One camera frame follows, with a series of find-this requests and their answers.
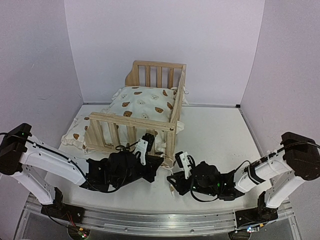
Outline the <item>bear print cushion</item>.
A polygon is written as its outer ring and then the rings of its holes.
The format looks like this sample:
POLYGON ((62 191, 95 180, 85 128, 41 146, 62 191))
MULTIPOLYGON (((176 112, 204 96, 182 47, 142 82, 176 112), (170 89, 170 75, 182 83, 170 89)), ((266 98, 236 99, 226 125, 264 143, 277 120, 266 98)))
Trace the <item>bear print cushion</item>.
MULTIPOLYGON (((108 108, 103 109, 103 114, 117 115, 127 118, 136 118, 157 122, 170 122, 174 109, 177 92, 173 89, 153 88, 142 86, 127 86, 120 89, 114 96, 108 108)), ((123 124, 117 125, 119 143, 115 144, 117 152, 130 152, 131 147, 136 146, 138 140, 146 133, 154 135, 154 143, 146 156, 163 157, 167 149, 167 134, 163 130, 147 130, 146 127, 138 127, 130 140, 129 131, 123 124)), ((162 167, 171 168, 171 160, 163 161, 162 167)))

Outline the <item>wooden pet bed frame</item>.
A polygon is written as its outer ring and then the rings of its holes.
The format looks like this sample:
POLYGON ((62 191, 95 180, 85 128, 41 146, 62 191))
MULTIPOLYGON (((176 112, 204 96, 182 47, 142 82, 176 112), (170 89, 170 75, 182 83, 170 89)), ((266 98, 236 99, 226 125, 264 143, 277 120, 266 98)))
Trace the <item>wooden pet bed frame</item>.
POLYGON ((135 60, 107 109, 89 115, 87 148, 112 153, 119 145, 132 147, 149 133, 155 137, 150 153, 164 157, 162 167, 172 169, 176 136, 184 129, 180 116, 186 70, 183 63, 135 60))

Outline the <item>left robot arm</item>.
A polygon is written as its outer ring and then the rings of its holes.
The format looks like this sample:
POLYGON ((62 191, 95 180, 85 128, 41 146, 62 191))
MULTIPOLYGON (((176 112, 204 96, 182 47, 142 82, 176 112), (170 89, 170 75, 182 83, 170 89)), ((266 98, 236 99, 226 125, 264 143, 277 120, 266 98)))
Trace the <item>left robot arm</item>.
POLYGON ((46 145, 32 135, 31 128, 22 123, 0 134, 0 172, 20 182, 57 219, 67 214, 63 194, 39 176, 35 168, 62 177, 80 188, 112 194, 139 179, 153 183, 164 162, 163 157, 149 154, 155 140, 150 133, 129 146, 118 145, 107 158, 94 160, 72 156, 46 145))

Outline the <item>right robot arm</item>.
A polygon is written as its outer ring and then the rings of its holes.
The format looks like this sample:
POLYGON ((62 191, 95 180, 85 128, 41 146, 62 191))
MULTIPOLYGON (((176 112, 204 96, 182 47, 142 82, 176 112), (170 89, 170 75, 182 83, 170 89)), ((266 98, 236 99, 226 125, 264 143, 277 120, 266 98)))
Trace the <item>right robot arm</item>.
POLYGON ((300 185, 320 177, 320 146, 313 139, 293 132, 284 133, 281 139, 279 149, 247 166, 240 164, 228 173, 220 173, 215 165, 205 161, 196 164, 187 152, 179 152, 175 157, 182 170, 169 175, 167 181, 181 196, 190 193, 198 202, 202 199, 195 193, 212 196, 215 201, 233 201, 280 176, 271 188, 259 195, 257 207, 252 209, 252 218, 262 222, 300 185))

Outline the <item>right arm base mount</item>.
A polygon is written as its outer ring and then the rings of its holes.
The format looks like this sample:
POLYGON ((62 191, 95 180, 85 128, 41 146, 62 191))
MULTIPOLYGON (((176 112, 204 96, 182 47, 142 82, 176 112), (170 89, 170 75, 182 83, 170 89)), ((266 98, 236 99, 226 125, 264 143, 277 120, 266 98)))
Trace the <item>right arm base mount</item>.
POLYGON ((235 221, 237 229, 257 226, 259 224, 266 224, 270 221, 277 219, 277 208, 266 208, 265 210, 258 211, 258 208, 256 207, 244 210, 237 210, 235 212, 235 221))

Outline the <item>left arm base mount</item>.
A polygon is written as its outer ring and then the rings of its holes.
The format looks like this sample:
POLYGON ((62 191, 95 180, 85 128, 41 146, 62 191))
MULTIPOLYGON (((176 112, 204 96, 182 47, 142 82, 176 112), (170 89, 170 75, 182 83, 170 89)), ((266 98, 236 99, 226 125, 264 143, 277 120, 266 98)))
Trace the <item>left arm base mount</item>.
POLYGON ((45 204, 41 207, 41 213, 54 219, 80 224, 82 223, 85 209, 80 206, 65 204, 60 200, 53 200, 53 203, 45 204))

